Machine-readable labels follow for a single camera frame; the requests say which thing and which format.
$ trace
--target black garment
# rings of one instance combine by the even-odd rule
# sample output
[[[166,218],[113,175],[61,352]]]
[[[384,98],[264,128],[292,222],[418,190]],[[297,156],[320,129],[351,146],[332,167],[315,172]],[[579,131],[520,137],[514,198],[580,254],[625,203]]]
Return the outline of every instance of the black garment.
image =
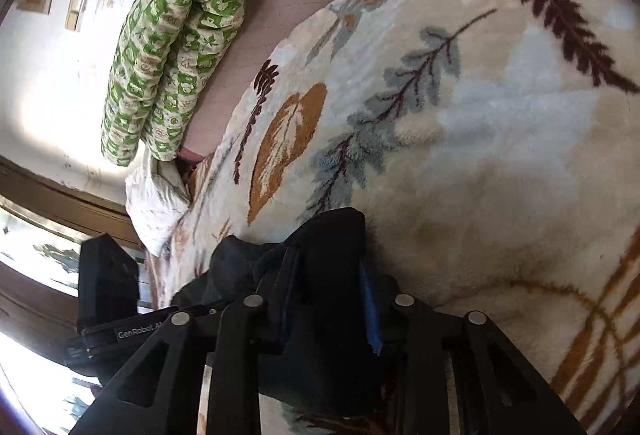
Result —
[[[372,411],[380,404],[382,372],[366,336],[359,276],[365,221],[355,209],[320,214],[282,244],[225,238],[209,271],[172,304],[189,307],[255,291],[286,247],[300,252],[292,330],[282,355],[261,356],[260,392],[323,415]]]

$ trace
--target floral blanket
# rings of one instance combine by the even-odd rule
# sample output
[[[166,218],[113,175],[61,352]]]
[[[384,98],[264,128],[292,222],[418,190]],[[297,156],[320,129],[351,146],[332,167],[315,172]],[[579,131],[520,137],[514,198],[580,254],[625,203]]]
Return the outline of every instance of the floral blanket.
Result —
[[[332,2],[201,166],[159,305],[227,235],[282,241],[353,206],[404,291],[486,312],[608,433],[640,383],[639,54],[630,0]],[[291,430],[274,408],[265,433]]]

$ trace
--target folded green blanket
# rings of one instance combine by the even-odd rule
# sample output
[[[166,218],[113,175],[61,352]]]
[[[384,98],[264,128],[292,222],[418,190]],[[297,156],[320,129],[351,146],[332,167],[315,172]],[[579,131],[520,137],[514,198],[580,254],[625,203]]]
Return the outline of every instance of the folded green blanket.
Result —
[[[176,157],[207,80],[244,19],[244,0],[136,0],[120,33],[102,120],[102,155],[118,166],[142,139]]]

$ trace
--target silver screw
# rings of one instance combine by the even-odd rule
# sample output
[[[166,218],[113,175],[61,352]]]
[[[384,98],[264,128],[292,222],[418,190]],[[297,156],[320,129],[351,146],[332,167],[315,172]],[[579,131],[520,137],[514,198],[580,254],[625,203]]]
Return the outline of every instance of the silver screw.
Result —
[[[260,294],[250,294],[249,296],[244,298],[244,304],[248,307],[251,307],[252,309],[254,309],[255,307],[259,307],[260,305],[262,305],[262,303],[264,303],[264,299],[262,299],[262,296],[260,296]]]
[[[186,312],[176,312],[173,316],[171,316],[171,322],[176,327],[181,327],[186,325],[191,321],[191,316],[189,316]]]
[[[414,303],[414,297],[409,296],[409,294],[398,294],[398,296],[396,296],[396,305],[401,307],[410,307]]]
[[[474,310],[473,312],[469,312],[469,316],[467,316],[470,322],[474,325],[484,325],[486,323],[486,316],[478,311]]]

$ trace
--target metal bolt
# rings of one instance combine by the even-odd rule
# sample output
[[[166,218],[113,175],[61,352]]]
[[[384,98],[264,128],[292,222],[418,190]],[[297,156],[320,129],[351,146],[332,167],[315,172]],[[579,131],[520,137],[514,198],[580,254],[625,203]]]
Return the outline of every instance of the metal bolt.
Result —
[[[264,299],[262,299],[262,296],[260,296],[260,294],[250,294],[249,296],[244,298],[244,304],[247,307],[251,307],[252,309],[255,307],[259,307],[260,305],[262,305],[262,303],[264,303]]]
[[[189,316],[186,312],[176,312],[173,316],[171,316],[171,322],[176,327],[181,327],[186,325],[191,321],[191,316]]]
[[[474,310],[473,312],[469,312],[469,316],[467,316],[470,322],[474,325],[484,325],[486,323],[486,316],[478,311]]]
[[[396,296],[396,305],[401,307],[410,307],[414,303],[414,297],[409,296],[409,294],[398,294],[398,296]]]

